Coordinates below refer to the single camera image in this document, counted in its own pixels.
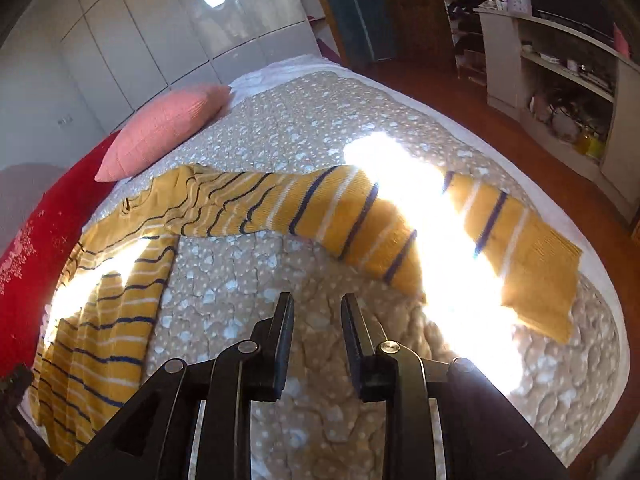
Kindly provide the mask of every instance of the white bed sheet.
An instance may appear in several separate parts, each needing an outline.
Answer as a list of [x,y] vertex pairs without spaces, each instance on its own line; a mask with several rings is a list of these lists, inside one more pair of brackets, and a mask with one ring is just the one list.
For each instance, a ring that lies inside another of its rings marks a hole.
[[342,77],[357,79],[362,83],[386,92],[390,97],[399,103],[409,106],[419,112],[427,114],[434,120],[444,126],[454,137],[472,146],[491,160],[499,164],[507,173],[509,173],[518,184],[522,186],[535,204],[540,216],[556,229],[559,233],[571,240],[582,250],[580,259],[580,272],[587,277],[591,283],[598,289],[606,303],[609,305],[613,318],[618,329],[618,341],[620,343],[620,369],[616,378],[613,393],[609,401],[609,405],[605,412],[605,416],[600,422],[600,426],[609,417],[616,404],[622,396],[626,382],[629,376],[630,367],[630,349],[626,336],[625,320],[622,314],[622,306],[616,293],[613,283],[607,274],[604,264],[597,255],[595,249],[591,246],[587,238],[580,232],[574,222],[556,204],[540,187],[533,182],[527,175],[520,171],[515,164],[501,155],[496,149],[484,142],[473,132],[461,126],[456,121],[448,118],[446,115],[434,110],[433,108],[423,104],[411,97],[400,92],[392,90],[383,84],[377,83],[367,77],[352,72],[338,64],[332,63],[326,59],[322,59],[311,54],[287,59],[278,63],[245,74],[231,83],[234,91],[232,107],[240,104],[244,99],[274,88],[278,85],[287,83],[300,76],[313,72],[331,71]]

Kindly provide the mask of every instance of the wooden door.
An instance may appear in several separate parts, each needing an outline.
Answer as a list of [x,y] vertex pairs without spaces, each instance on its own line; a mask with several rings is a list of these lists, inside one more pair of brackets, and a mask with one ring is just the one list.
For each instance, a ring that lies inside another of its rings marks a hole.
[[455,70],[451,32],[442,0],[387,0],[398,40],[398,57]]

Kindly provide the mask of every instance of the clock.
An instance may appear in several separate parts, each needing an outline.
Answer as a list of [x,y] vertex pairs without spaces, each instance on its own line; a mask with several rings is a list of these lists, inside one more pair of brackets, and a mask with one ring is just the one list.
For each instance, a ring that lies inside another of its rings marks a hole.
[[509,12],[532,15],[531,0],[507,0]]

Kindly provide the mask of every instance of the navy blue stripe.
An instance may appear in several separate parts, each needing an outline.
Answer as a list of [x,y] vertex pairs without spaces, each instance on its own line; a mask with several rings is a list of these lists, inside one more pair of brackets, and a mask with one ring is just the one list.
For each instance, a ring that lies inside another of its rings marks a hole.
[[195,224],[198,220],[200,220],[200,215],[202,214],[202,210],[204,209],[204,206],[199,207],[198,208],[198,216],[196,216],[196,219],[190,222],[187,222],[186,224],[183,224],[182,227],[180,228],[180,234],[182,236],[186,236],[187,234],[184,232],[184,228],[187,227],[187,225],[189,224]]
[[267,198],[267,195],[269,194],[269,192],[274,189],[276,186],[270,187],[267,191],[264,192],[264,195],[262,195],[260,197],[260,200],[258,200],[257,203],[255,203],[255,205],[251,206],[251,208],[249,209],[249,211],[247,211],[246,213],[246,219],[250,222],[251,221],[251,217],[253,216],[254,212],[256,209],[258,209],[261,205],[262,202],[264,202],[264,199]]
[[442,194],[444,194],[447,189],[449,189],[451,181],[453,180],[453,175],[453,171],[447,171],[447,173],[444,174],[444,181],[442,182]]
[[476,242],[476,250],[474,251],[474,258],[478,257],[478,254],[484,250],[484,246],[489,241],[489,236],[491,236],[491,231],[494,228],[495,221],[497,221],[498,216],[500,216],[500,211],[502,211],[502,207],[507,200],[507,194],[504,191],[500,192],[500,196],[495,203],[494,210],[491,211],[489,215],[489,219],[486,221],[486,225],[484,226],[484,230],[482,230],[482,234],[478,238]]
[[342,247],[342,252],[340,252],[340,256],[338,256],[339,260],[344,259],[344,257],[347,255],[347,251],[349,251],[349,247],[351,246],[353,239],[356,237],[356,234],[360,230],[360,227],[362,226],[364,219],[367,217],[367,213],[373,206],[373,203],[376,201],[377,196],[378,196],[378,183],[376,182],[371,188],[371,191],[369,191],[369,195],[367,196],[367,199],[364,201],[364,206],[362,206],[362,210],[358,215],[358,219],[355,221],[355,224],[353,224],[353,226],[351,227],[351,231],[349,231],[349,236],[347,236],[347,241],[345,241],[344,246]]
[[95,267],[85,267],[84,265],[78,265],[76,267],[76,269],[83,269],[83,270],[95,270],[98,267],[100,267],[104,262],[108,262],[109,260],[113,260],[115,256],[112,256],[111,258],[105,258],[103,261],[101,261],[99,264],[97,264]]
[[[185,183],[185,185],[186,185],[186,184],[188,184],[190,180],[196,180],[195,175],[201,175],[201,174],[204,174],[204,172],[201,172],[201,173],[194,173],[194,175],[193,175],[193,176],[190,176],[190,177],[189,177],[189,178],[184,182],[184,183]],[[205,184],[210,184],[211,182],[215,182],[217,179],[219,179],[219,178],[220,178],[222,175],[224,175],[224,174],[226,174],[226,173],[221,173],[221,174],[219,174],[219,175],[218,175],[215,179],[213,179],[213,180],[207,180],[206,182],[201,182],[201,183],[199,183],[199,184],[198,184],[198,188],[200,188],[201,186],[204,186]],[[137,229],[133,230],[133,231],[132,231],[132,232],[130,232],[130,233],[125,234],[122,238],[120,238],[119,240],[116,240],[113,244],[109,244],[109,245],[107,245],[106,247],[102,248],[100,251],[97,251],[97,253],[94,253],[93,251],[87,251],[87,250],[82,246],[82,244],[81,244],[80,242],[78,242],[78,245],[80,246],[80,249],[82,250],[82,252],[83,252],[83,253],[91,254],[92,256],[97,256],[98,254],[103,253],[104,251],[106,251],[106,250],[108,250],[108,249],[112,248],[113,246],[115,246],[115,245],[119,244],[119,243],[120,243],[121,241],[123,241],[125,238],[127,238],[127,237],[131,236],[132,234],[137,233],[138,231],[140,231],[140,229],[142,229],[142,228],[145,226],[145,224],[146,224],[147,222],[149,222],[150,220],[159,220],[159,219],[161,219],[161,218],[164,218],[164,216],[165,216],[169,211],[171,211],[171,209],[180,209],[180,208],[184,205],[184,203],[185,203],[185,202],[187,202],[187,200],[189,199],[189,196],[190,196],[190,195],[189,195],[189,193],[187,193],[187,197],[186,197],[182,202],[180,202],[178,205],[171,206],[169,209],[167,209],[167,210],[166,210],[164,213],[162,213],[160,216],[150,216],[150,217],[149,217],[149,218],[147,218],[144,222],[142,222],[142,224],[140,224],[140,226],[139,226]]]
[[402,265],[402,261],[406,258],[406,254],[409,252],[409,248],[411,247],[411,244],[414,243],[417,233],[418,231],[414,229],[413,232],[407,238],[404,246],[402,247],[398,255],[393,260],[393,263],[391,263],[390,267],[386,270],[385,275],[382,277],[382,279],[387,285],[391,285],[391,280],[394,278],[394,275],[396,274],[396,272],[398,272],[400,265]]
[[[38,400],[38,402],[41,405],[46,406],[47,408],[49,408],[49,411],[51,411],[51,413],[53,413],[53,408],[49,405],[48,402],[45,402],[44,400]],[[68,427],[66,427],[64,424],[62,424],[62,422],[57,420],[55,416],[53,417],[53,421],[56,422],[67,433],[72,434],[78,444],[80,444],[81,446],[86,446],[86,442],[83,442],[82,440],[79,440],[78,437],[76,436],[76,432],[75,431],[70,430]]]
[[239,228],[239,231],[241,234],[243,235],[246,234],[244,229],[246,228],[246,225],[251,221],[251,218],[254,215],[255,210],[262,205],[262,202],[264,202],[264,199],[267,198],[267,195],[269,194],[269,192],[275,187],[276,186],[271,186],[267,191],[265,191],[264,194],[260,197],[260,200],[258,200],[258,202],[252,205],[249,208],[249,211],[246,212],[246,218],[242,220],[242,223],[240,224],[240,228]]
[[164,258],[164,255],[167,254],[169,251],[172,251],[175,254],[175,247],[172,245],[169,245],[167,247],[164,248],[164,251],[162,251],[162,253],[160,254],[160,256],[158,256],[157,258],[138,258],[135,263],[141,263],[141,264],[156,264],[158,263],[160,260],[162,260]]
[[71,322],[70,322],[70,321],[68,321],[68,320],[66,320],[65,318],[63,318],[63,317],[62,317],[62,318],[60,318],[60,321],[61,321],[61,322],[62,322],[62,321],[64,321],[66,324],[68,324],[68,325],[69,325],[69,328],[70,328],[71,330],[78,330],[78,327],[77,327],[77,326],[73,326],[73,325],[71,324]]
[[90,326],[91,328],[95,328],[96,330],[104,330],[105,328],[113,328],[115,325],[119,323],[135,323],[135,322],[145,322],[154,324],[156,320],[153,317],[145,317],[145,316],[136,316],[136,317],[119,317],[113,323],[105,323],[102,325],[94,325],[91,321],[85,321],[81,323],[80,326]]
[[240,200],[243,196],[247,196],[249,193],[254,192],[256,189],[258,189],[258,186],[260,186],[260,184],[262,184],[264,182],[264,179],[267,178],[269,175],[272,175],[273,173],[265,173],[263,176],[260,177],[260,180],[258,180],[258,182],[256,182],[256,184],[249,190],[245,191],[244,193],[234,197],[234,198],[229,198],[227,200],[225,200],[225,202],[223,203],[222,207],[226,208],[226,205],[230,202],[235,202],[236,200]]
[[[49,381],[47,381],[46,379],[41,377],[40,378],[40,382],[41,383],[45,383],[49,387],[49,389],[51,390],[52,394],[54,394],[57,398],[62,400],[62,402],[64,402],[67,406],[72,407],[74,410],[76,410],[76,412],[78,412],[78,415],[80,415],[82,418],[84,418],[84,420],[87,420],[89,423],[91,423],[91,419],[89,418],[89,416],[87,414],[83,413],[82,410],[78,406],[76,406],[74,403],[69,402],[68,400],[66,400],[65,396],[62,396],[56,390],[54,390],[53,386],[51,385],[51,383]],[[33,384],[31,384],[31,387],[34,390],[38,391],[38,389],[35,386],[33,386]]]
[[118,402],[117,400],[112,400],[109,397],[105,397],[103,394],[100,394],[98,392],[96,392],[92,387],[87,386],[86,384],[84,384],[84,381],[80,378],[80,377],[76,377],[73,374],[70,374],[69,372],[67,372],[66,370],[63,370],[62,368],[60,368],[57,364],[49,361],[47,358],[42,358],[42,360],[48,364],[50,364],[51,366],[53,366],[55,369],[59,370],[62,374],[66,375],[69,379],[82,384],[82,387],[88,391],[90,394],[92,394],[92,396],[97,397],[98,399],[100,399],[102,402],[107,403],[110,406],[115,406],[116,408],[121,408],[122,406],[124,406],[124,402]]
[[218,214],[216,215],[216,219],[213,221],[213,224],[211,224],[207,229],[207,236],[211,236],[211,230],[216,226],[216,224],[218,223],[218,220],[220,220],[220,216],[222,215],[223,211],[224,209],[220,208],[220,210],[218,211]]
[[[233,197],[233,198],[229,198],[228,200],[225,200],[224,203],[222,204],[222,208],[220,208],[220,211],[218,211],[218,214],[216,215],[216,219],[214,220],[213,224],[210,225],[210,227],[207,229],[207,236],[211,236],[211,230],[216,226],[216,224],[218,223],[218,221],[220,220],[220,216],[222,215],[222,213],[224,211],[226,211],[226,205],[229,202],[234,202],[235,200],[240,200],[243,196],[248,195],[249,193],[255,191],[258,186],[260,186],[261,183],[263,183],[264,179],[267,178],[270,174],[273,173],[267,173],[265,175],[263,175],[262,177],[260,177],[260,180],[258,180],[258,182],[248,191],[245,191],[244,193]],[[244,225],[245,222],[243,221],[242,224],[240,225],[240,232],[242,233],[242,231],[244,230]]]
[[116,294],[115,296],[103,296],[102,298],[98,298],[96,302],[107,301],[107,300],[117,300],[118,298],[121,298],[122,295],[128,290],[145,290],[146,288],[149,288],[152,285],[157,285],[157,284],[164,285],[165,283],[166,283],[165,280],[163,280],[162,278],[158,278],[156,280],[153,280],[148,285],[136,285],[136,284],[127,285],[125,288],[122,289],[122,292],[120,294]]
[[[219,177],[220,177],[220,175],[219,175],[218,177],[214,178],[213,180],[207,180],[207,184],[211,184],[211,183],[215,182]],[[198,189],[196,190],[196,200],[194,200],[194,202],[193,202],[193,205],[194,205],[194,206],[195,206],[195,205],[196,205],[196,203],[198,202],[198,197],[199,197],[199,195],[200,195],[200,187],[201,187],[201,185],[200,185],[200,186],[198,186]],[[169,218],[169,219],[166,221],[166,223],[173,222],[174,220],[181,220],[181,219],[183,219],[185,216],[187,216],[187,213],[188,213],[190,210],[191,210],[191,207],[188,207],[187,209],[185,209],[185,210],[184,210],[184,213],[182,213],[180,216],[174,216],[173,218]]]
[[[160,237],[159,236],[150,236],[150,237],[143,236],[140,239],[141,240],[158,240],[158,238],[160,238]],[[135,260],[135,263],[146,262],[146,263],[154,264],[154,263],[160,261],[168,250],[172,250],[175,253],[175,248],[173,246],[167,246],[167,247],[164,248],[164,251],[162,252],[162,254],[160,255],[160,257],[157,260],[149,260],[147,258],[138,258],[137,260]],[[113,260],[113,259],[114,259],[114,256],[112,256],[111,258],[105,258],[103,261],[101,261],[95,267],[78,266],[78,269],[95,270],[98,267],[100,267],[104,262],[108,262],[109,260]],[[117,278],[119,275],[120,275],[119,272],[112,272],[111,274],[103,274],[101,277],[102,278]]]
[[134,359],[133,357],[129,357],[127,355],[111,355],[111,356],[109,356],[107,358],[100,358],[97,355],[92,354],[88,350],[85,350],[84,348],[74,348],[73,352],[77,352],[79,354],[87,355],[91,359],[93,359],[95,361],[98,361],[99,363],[102,363],[102,364],[107,364],[107,363],[130,363],[132,365],[142,366],[142,361],[140,359]]
[[228,182],[226,182],[223,186],[217,187],[216,189],[212,190],[209,193],[209,198],[211,198],[211,195],[213,195],[215,192],[220,191],[221,189],[225,189],[226,186],[228,186],[229,184],[231,184],[232,182],[238,180],[241,176],[243,176],[246,173],[246,171],[243,171],[242,173],[238,173],[235,177],[233,177],[232,179],[230,179]]
[[[194,206],[198,203],[198,199],[199,199],[199,197],[200,197],[200,187],[198,187],[198,189],[196,190],[196,200],[194,200],[194,201],[193,201],[193,206],[191,206],[191,207],[194,207]],[[198,218],[200,218],[200,213],[202,213],[202,208],[199,208],[199,210],[198,210],[198,217],[194,220],[194,222],[195,222],[195,221],[197,221],[197,220],[198,220]],[[193,224],[193,222],[187,222],[186,224],[184,224],[184,225],[180,228],[180,234],[181,234],[182,236],[184,236],[184,235],[185,235],[185,234],[184,234],[184,227],[185,227],[185,226],[187,226],[187,225],[189,225],[189,224]]]
[[300,220],[302,219],[302,215],[305,213],[306,206],[309,205],[309,201],[311,200],[311,197],[316,192],[316,189],[318,189],[320,184],[322,184],[322,181],[326,179],[328,175],[331,172],[335,171],[337,168],[338,166],[333,166],[332,168],[329,168],[328,170],[326,170],[318,178],[316,178],[313,184],[309,187],[305,197],[302,199],[300,208],[298,208],[298,212],[296,213],[293,220],[291,221],[291,224],[289,224],[289,233],[291,233],[292,235],[296,234],[296,226],[298,225],[298,222],[300,222]]
[[135,359],[133,357],[129,357],[126,355],[111,355],[109,357],[103,358],[103,357],[98,357],[97,355],[89,352],[88,350],[85,350],[84,348],[71,348],[67,345],[65,345],[62,341],[54,341],[53,342],[55,346],[62,346],[62,348],[64,348],[67,352],[76,352],[78,354],[84,354],[89,356],[91,359],[98,361],[99,363],[102,364],[107,364],[107,363],[131,363],[132,365],[137,365],[137,366],[142,366],[142,361],[140,359]]

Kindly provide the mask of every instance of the door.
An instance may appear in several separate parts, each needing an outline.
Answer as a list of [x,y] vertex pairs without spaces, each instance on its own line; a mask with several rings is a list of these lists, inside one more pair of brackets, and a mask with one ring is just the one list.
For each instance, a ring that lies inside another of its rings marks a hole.
[[396,56],[392,20],[385,0],[327,0],[349,65],[358,70]]
[[442,0],[387,0],[398,38],[398,56],[455,70],[449,21]]

